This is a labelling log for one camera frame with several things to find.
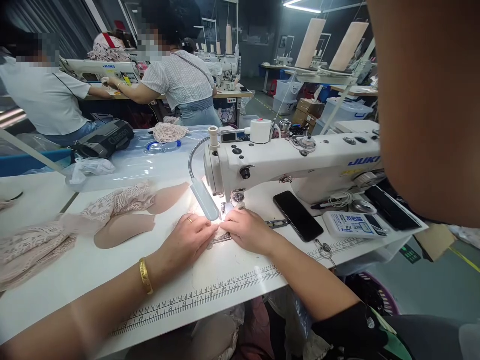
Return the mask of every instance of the striped shirt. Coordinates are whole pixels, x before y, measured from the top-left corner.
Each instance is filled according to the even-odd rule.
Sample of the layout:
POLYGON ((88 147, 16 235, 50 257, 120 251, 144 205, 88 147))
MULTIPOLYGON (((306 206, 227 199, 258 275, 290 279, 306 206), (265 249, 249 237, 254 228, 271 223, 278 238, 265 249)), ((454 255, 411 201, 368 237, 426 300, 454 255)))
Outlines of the striped shirt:
POLYGON ((152 62, 141 82, 153 91, 165 94, 172 110, 181 104, 211 98, 215 83, 205 63, 183 50, 176 54, 198 66, 207 76, 185 60, 169 54, 161 61, 152 62))

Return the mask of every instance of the floor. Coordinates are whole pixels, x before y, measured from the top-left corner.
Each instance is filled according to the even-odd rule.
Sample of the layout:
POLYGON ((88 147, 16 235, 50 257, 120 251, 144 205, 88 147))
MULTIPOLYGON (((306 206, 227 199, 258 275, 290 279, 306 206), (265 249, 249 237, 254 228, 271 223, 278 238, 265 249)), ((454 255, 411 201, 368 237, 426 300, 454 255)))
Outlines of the floor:
MULTIPOLYGON (((246 106, 246 114, 275 119, 274 100, 261 91, 264 79, 244 78, 242 84, 256 91, 246 106)), ((422 254, 415 240, 409 245, 422 254)), ((480 267, 479 249, 461 241, 453 246, 480 267)), ((398 254, 390 263, 376 265, 368 271, 389 289, 402 314, 433 315, 465 322, 480 319, 480 272, 450 250, 434 263, 420 260, 411 264, 398 254)))

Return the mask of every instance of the gold bracelet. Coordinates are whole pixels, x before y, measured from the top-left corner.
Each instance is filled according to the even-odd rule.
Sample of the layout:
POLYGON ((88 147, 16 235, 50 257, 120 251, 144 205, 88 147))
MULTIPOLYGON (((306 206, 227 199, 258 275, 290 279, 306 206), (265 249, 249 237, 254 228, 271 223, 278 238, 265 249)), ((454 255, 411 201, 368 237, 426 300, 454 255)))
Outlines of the gold bracelet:
POLYGON ((128 85, 126 82, 121 82, 121 83, 119 83, 119 84, 116 86, 116 88, 118 89, 118 91, 121 92, 122 94, 124 94, 124 92, 123 92, 122 90, 120 90, 120 85, 123 85, 123 84, 128 85))
POLYGON ((142 257, 140 259, 140 275, 141 275, 141 282, 143 283, 143 287, 148 295, 152 295, 154 293, 154 288, 152 287, 152 283, 150 282, 149 272, 147 271, 147 264, 145 263, 145 258, 142 257))

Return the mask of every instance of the ceiling light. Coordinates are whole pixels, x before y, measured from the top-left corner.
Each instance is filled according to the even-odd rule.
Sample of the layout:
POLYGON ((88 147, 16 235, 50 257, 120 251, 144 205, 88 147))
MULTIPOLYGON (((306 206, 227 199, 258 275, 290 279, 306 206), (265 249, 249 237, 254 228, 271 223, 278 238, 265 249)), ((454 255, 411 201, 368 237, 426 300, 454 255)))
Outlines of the ceiling light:
POLYGON ((303 1, 303 0, 290 0, 290 1, 287 1, 286 3, 284 3, 283 6, 293 5, 293 4, 299 3, 301 1, 303 1))
POLYGON ((315 9, 311 9, 309 7, 301 7, 301 6, 295 6, 295 5, 285 5, 285 6, 289 9, 295 9, 295 10, 305 11, 305 12, 314 13, 314 14, 321 14, 322 13, 321 10, 315 10, 315 9))

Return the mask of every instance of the red stool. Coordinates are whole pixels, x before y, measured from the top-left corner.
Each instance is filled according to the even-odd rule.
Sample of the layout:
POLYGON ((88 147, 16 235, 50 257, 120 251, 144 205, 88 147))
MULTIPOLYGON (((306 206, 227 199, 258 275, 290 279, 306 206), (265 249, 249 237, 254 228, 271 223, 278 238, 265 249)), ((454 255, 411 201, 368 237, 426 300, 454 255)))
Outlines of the red stool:
POLYGON ((270 85, 270 90, 268 91, 268 96, 277 95, 277 79, 273 79, 270 85))

